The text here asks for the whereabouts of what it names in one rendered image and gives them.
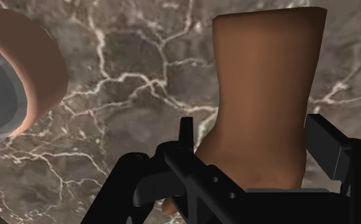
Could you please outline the brown vase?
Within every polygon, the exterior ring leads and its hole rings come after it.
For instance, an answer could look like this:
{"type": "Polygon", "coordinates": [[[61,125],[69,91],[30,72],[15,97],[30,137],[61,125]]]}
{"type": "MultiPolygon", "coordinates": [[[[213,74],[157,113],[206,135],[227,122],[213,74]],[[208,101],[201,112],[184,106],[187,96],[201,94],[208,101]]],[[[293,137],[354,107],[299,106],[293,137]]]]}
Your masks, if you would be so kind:
{"type": "Polygon", "coordinates": [[[300,188],[304,121],[327,10],[288,8],[219,15],[213,48],[216,122],[196,150],[241,188],[300,188]]]}

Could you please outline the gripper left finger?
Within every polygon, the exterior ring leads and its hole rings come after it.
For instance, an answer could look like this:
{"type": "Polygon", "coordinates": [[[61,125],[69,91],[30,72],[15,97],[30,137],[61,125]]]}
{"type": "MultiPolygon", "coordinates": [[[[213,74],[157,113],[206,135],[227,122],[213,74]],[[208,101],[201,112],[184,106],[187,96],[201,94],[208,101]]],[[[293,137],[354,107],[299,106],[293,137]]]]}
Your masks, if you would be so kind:
{"type": "Polygon", "coordinates": [[[157,200],[171,198],[187,224],[243,224],[245,191],[195,155],[193,119],[180,120],[179,138],[153,157],[120,157],[81,224],[143,224],[157,200]]]}

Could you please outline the terracotta bowl with grey inside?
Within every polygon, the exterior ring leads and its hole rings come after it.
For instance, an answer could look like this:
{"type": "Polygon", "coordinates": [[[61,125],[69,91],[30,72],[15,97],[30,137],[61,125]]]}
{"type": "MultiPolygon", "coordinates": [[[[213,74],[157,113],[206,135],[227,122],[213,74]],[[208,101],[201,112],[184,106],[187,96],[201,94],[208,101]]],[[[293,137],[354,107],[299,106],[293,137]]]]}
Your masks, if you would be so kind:
{"type": "Polygon", "coordinates": [[[58,105],[68,81],[53,38],[25,15],[0,8],[0,142],[58,105]]]}

